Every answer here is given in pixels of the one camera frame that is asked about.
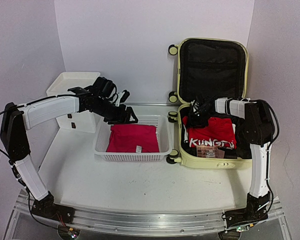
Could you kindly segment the red printed t-shirt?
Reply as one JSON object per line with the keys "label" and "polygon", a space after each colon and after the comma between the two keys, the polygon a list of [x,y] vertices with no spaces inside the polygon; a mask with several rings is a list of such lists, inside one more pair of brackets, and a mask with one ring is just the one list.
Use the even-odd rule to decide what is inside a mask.
{"label": "red printed t-shirt", "polygon": [[205,127],[187,127],[188,117],[182,118],[185,130],[184,143],[190,148],[197,146],[220,147],[234,150],[237,148],[236,125],[230,118],[210,117]]}

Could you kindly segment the magenta t-shirt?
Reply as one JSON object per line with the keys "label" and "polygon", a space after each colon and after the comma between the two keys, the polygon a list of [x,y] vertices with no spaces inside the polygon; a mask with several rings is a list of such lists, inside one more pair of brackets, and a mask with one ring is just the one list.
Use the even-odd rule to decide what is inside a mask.
{"label": "magenta t-shirt", "polygon": [[159,153],[157,128],[145,124],[116,124],[110,128],[108,153]]}

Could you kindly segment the white perforated plastic basket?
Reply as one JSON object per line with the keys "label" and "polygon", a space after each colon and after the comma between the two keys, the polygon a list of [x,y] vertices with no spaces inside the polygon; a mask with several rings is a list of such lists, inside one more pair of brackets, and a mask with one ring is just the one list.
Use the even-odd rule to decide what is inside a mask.
{"label": "white perforated plastic basket", "polygon": [[135,124],[100,121],[93,144],[95,155],[108,162],[158,162],[173,149],[170,124],[163,115],[139,115]]}

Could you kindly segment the pale yellow hard-shell suitcase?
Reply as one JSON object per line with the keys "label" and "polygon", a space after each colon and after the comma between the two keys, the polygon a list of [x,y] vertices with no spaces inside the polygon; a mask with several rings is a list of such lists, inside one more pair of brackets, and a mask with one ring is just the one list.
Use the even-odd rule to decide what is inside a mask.
{"label": "pale yellow hard-shell suitcase", "polygon": [[193,169],[247,169],[252,165],[251,152],[242,146],[228,149],[225,158],[198,157],[185,141],[182,118],[190,112],[197,98],[211,105],[208,113],[221,117],[216,111],[217,99],[232,101],[245,98],[248,86],[249,53],[246,47],[225,39],[187,38],[168,47],[177,56],[177,90],[169,93],[171,103],[180,102],[177,111],[168,113],[171,123],[178,123],[178,149],[166,157],[169,164],[179,163]]}

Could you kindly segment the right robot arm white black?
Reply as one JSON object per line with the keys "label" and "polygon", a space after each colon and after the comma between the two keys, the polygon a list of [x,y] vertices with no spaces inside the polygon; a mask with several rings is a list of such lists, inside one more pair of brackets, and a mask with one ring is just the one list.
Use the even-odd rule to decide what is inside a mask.
{"label": "right robot arm white black", "polygon": [[181,144],[193,152],[200,146],[231,151],[252,160],[249,197],[269,197],[270,154],[279,135],[278,119],[265,100],[207,98],[193,101],[180,117]]}

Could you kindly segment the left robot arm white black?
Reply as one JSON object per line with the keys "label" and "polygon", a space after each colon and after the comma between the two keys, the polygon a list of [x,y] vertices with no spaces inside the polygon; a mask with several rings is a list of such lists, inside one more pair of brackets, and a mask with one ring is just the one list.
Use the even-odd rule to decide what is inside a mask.
{"label": "left robot arm white black", "polygon": [[1,153],[8,158],[16,180],[39,201],[37,209],[45,218],[53,218],[57,207],[46,199],[51,194],[32,161],[27,132],[52,119],[86,111],[103,117],[109,125],[136,124],[134,110],[125,105],[129,96],[127,90],[117,92],[113,81],[99,76],[87,87],[72,87],[67,93],[19,105],[10,102],[0,112]]}

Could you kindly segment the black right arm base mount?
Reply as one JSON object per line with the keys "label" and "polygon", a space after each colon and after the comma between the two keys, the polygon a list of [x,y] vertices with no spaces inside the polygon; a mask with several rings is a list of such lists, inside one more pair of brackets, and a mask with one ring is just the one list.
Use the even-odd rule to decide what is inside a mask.
{"label": "black right arm base mount", "polygon": [[268,192],[264,196],[254,197],[247,194],[246,206],[244,208],[227,210],[223,214],[226,223],[226,229],[231,230],[237,227],[256,224],[268,218],[269,208],[272,206],[272,194]]}

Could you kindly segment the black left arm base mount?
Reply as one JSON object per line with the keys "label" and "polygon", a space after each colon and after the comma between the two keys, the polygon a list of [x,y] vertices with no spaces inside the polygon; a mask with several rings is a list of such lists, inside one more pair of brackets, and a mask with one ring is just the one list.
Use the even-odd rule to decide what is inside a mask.
{"label": "black left arm base mount", "polygon": [[71,224],[75,209],[70,206],[56,204],[54,196],[48,191],[48,195],[41,200],[34,200],[31,213],[35,216],[54,221]]}

